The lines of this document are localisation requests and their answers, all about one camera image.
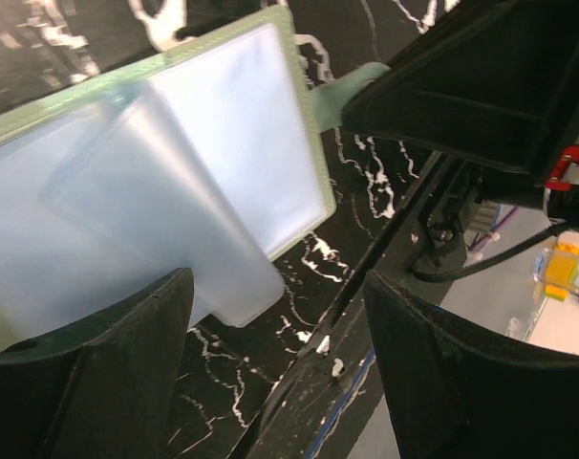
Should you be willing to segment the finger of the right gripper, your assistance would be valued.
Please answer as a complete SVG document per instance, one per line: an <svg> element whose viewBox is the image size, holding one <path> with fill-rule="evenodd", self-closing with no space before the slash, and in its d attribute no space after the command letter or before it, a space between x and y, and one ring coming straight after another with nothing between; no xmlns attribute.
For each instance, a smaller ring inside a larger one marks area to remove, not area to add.
<svg viewBox="0 0 579 459"><path fill-rule="evenodd" d="M343 123L542 182L579 145L579 1L459 3Z"/></svg>

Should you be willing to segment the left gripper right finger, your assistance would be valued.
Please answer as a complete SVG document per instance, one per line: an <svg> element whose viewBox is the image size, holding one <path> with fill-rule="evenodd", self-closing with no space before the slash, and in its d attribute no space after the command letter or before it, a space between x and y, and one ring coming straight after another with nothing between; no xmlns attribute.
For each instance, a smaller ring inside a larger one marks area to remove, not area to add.
<svg viewBox="0 0 579 459"><path fill-rule="evenodd" d="M403 458L579 458L579 356L492 332L369 272L364 303Z"/></svg>

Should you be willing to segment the green card holder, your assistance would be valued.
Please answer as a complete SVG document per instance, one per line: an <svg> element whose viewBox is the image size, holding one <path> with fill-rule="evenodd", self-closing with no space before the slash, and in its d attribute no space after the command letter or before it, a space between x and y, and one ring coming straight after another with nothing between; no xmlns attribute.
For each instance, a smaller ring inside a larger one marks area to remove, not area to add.
<svg viewBox="0 0 579 459"><path fill-rule="evenodd" d="M274 6L0 115L0 350L178 268L182 327L281 298L275 259L336 208L320 135L386 71L311 89L299 42Z"/></svg>

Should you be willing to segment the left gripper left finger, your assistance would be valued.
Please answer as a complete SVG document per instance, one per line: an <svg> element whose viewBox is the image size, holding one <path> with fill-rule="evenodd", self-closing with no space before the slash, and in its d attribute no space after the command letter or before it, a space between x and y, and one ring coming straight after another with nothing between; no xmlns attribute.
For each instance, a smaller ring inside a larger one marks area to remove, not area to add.
<svg viewBox="0 0 579 459"><path fill-rule="evenodd" d="M0 352L0 458L158 458L194 297L177 269Z"/></svg>

